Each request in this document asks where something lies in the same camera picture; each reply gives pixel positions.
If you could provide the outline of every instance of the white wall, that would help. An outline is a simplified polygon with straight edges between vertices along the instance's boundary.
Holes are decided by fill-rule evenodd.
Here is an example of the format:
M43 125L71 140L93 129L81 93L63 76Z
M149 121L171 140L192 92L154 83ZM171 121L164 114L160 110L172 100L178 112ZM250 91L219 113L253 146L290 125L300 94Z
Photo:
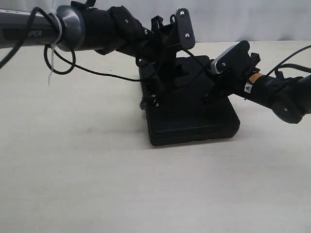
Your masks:
M52 0L0 1L0 8L30 11L36 5L47 10ZM310 0L97 0L96 7L119 5L148 28L152 17L160 15L168 22L176 8L186 7L198 42L311 39Z

